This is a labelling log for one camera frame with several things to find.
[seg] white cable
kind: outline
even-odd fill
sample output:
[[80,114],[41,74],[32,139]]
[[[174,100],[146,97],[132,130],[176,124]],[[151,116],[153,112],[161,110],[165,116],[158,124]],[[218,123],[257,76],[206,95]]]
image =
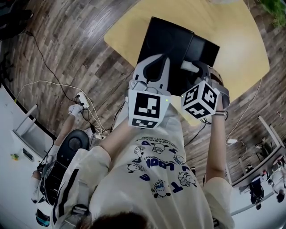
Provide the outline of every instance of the white cable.
[[226,141],[228,140],[228,137],[230,136],[230,134],[232,134],[232,132],[234,131],[234,129],[237,127],[238,123],[241,121],[242,117],[244,116],[244,114],[246,113],[246,111],[248,110],[249,106],[251,105],[251,103],[253,102],[253,100],[255,99],[258,91],[259,91],[259,88],[260,88],[260,85],[261,85],[261,82],[262,82],[262,79],[260,80],[260,83],[259,83],[259,86],[257,88],[257,91],[255,92],[255,95],[252,99],[252,101],[250,101],[249,105],[246,107],[245,111],[243,112],[243,114],[241,115],[240,119],[238,120],[238,122],[236,123],[236,125],[234,126],[234,128],[232,129],[232,131],[229,133],[229,135],[227,136],[226,138]]
[[85,93],[82,89],[80,89],[80,88],[77,88],[77,87],[74,87],[74,86],[70,86],[70,85],[65,85],[65,84],[57,84],[57,83],[53,83],[53,82],[49,82],[49,81],[36,81],[36,82],[32,82],[32,83],[29,83],[29,84],[24,85],[24,86],[22,87],[22,89],[19,91],[19,93],[18,93],[18,95],[17,95],[17,97],[16,97],[16,100],[18,100],[18,97],[19,97],[19,95],[20,95],[20,93],[21,93],[21,91],[23,90],[24,87],[26,87],[26,86],[28,86],[28,85],[32,85],[32,84],[38,83],[38,82],[45,82],[45,83],[50,83],[50,84],[54,84],[54,85],[62,85],[62,86],[65,86],[65,87],[70,87],[70,88],[75,88],[75,89],[80,90],[80,91],[86,96],[86,98],[89,99],[91,105],[93,106],[93,109],[94,109],[94,112],[95,112],[96,117],[98,118],[98,121],[97,121],[96,118],[93,116],[93,114],[92,114],[92,112],[90,111],[89,108],[88,108],[88,110],[89,110],[89,112],[91,113],[91,115],[92,115],[92,117],[94,118],[94,120],[100,125],[99,128],[101,129],[101,133],[102,133],[102,130],[105,131],[105,128],[102,126],[102,124],[101,124],[101,122],[100,122],[100,119],[99,119],[99,117],[98,117],[98,115],[97,115],[97,111],[96,111],[95,108],[94,108],[93,102],[92,102],[92,101],[90,100],[90,98],[86,95],[86,93]]

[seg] wooden floor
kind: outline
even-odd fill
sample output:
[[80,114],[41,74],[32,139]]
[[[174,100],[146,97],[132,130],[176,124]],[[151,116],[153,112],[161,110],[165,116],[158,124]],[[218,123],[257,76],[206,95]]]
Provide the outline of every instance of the wooden floor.
[[[134,69],[103,41],[103,36],[136,2],[137,0],[30,0],[26,7],[34,12],[27,30],[35,35],[48,66],[62,84],[79,87],[87,93],[106,129],[111,127],[115,113],[124,101]],[[267,123],[272,123],[282,139],[286,136],[286,29],[274,28],[271,16],[257,2],[249,0],[249,4],[265,43],[270,72],[262,79],[255,101],[231,138],[246,144],[248,151],[244,161],[256,165],[259,161],[253,155],[257,152],[254,145],[263,136],[269,139],[257,119],[258,115],[262,115]],[[12,53],[14,68],[11,75],[14,81],[7,84],[15,96],[25,84],[31,82],[47,80],[56,83],[44,66],[32,37],[21,34],[3,42],[2,48]],[[259,82],[228,108],[227,134],[253,98],[258,85]],[[65,90],[69,98],[74,98],[78,92],[70,88]],[[67,117],[68,107],[73,103],[65,98],[59,86],[43,82],[25,87],[18,101],[26,109],[38,104],[38,121],[56,135]],[[185,142],[200,128],[190,127],[183,119],[182,126]],[[78,127],[87,128],[89,124],[81,119]],[[199,182],[202,182],[205,173],[209,138],[210,126],[207,126],[185,148],[188,164],[196,167]],[[241,143],[227,147],[228,166],[233,180],[242,175],[238,157],[244,152],[245,147]]]

